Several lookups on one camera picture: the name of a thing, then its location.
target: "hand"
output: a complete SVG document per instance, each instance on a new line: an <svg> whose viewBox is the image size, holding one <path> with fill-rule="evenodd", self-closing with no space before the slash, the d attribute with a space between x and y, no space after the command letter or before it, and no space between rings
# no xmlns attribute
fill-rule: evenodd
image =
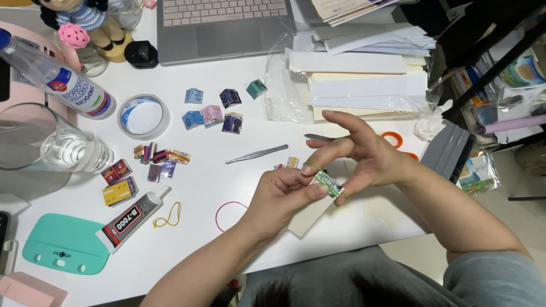
<svg viewBox="0 0 546 307"><path fill-rule="evenodd" d="M317 148L308 161L320 168L341 157L357 161L354 175L343 184L347 195L351 196L370 185L384 186L410 180L411 171L407 165L412 165L416 161L376 135L365 121L352 114L338 111L322 111L322 115L329 122L349 130L350 135L334 141L308 140L307 146ZM306 176L315 175L317 171L317 168L310 164L304 164L301 169ZM345 199L342 193L334 203L339 206Z"/></svg>
<svg viewBox="0 0 546 307"><path fill-rule="evenodd" d="M237 226L245 228L258 241L273 241L294 213L328 194L325 185L308 185L311 180L297 168L265 172Z"/></svg>

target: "crochet doll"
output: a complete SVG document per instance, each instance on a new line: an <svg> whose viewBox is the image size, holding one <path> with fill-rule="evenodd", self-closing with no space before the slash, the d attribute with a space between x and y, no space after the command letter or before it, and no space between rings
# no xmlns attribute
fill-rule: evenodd
<svg viewBox="0 0 546 307"><path fill-rule="evenodd" d="M59 31L61 39L75 48L89 40L106 51L122 45L125 33L106 14L108 0L32 0L40 5L41 19Z"/></svg>

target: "clear tape roll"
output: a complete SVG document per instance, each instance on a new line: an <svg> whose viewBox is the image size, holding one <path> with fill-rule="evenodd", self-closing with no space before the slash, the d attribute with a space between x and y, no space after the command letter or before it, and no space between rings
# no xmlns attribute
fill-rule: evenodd
<svg viewBox="0 0 546 307"><path fill-rule="evenodd" d="M149 141L158 138L167 130L170 112L155 95L135 95L122 104L117 123L121 131L129 137Z"/></svg>

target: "gray sleeve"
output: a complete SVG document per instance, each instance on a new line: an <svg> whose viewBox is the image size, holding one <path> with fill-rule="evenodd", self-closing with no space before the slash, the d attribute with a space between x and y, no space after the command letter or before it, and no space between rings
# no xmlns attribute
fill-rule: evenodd
<svg viewBox="0 0 546 307"><path fill-rule="evenodd" d="M449 264L443 284L476 307L546 305L546 285L538 267L514 251L465 253Z"/></svg>

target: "blue bottle cap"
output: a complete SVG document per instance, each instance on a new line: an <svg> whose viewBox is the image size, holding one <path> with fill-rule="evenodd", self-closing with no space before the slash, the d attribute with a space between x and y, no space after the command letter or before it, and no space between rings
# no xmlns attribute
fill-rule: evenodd
<svg viewBox="0 0 546 307"><path fill-rule="evenodd" d="M0 28L0 49L4 49L7 45L9 45L10 40L11 40L11 33Z"/></svg>

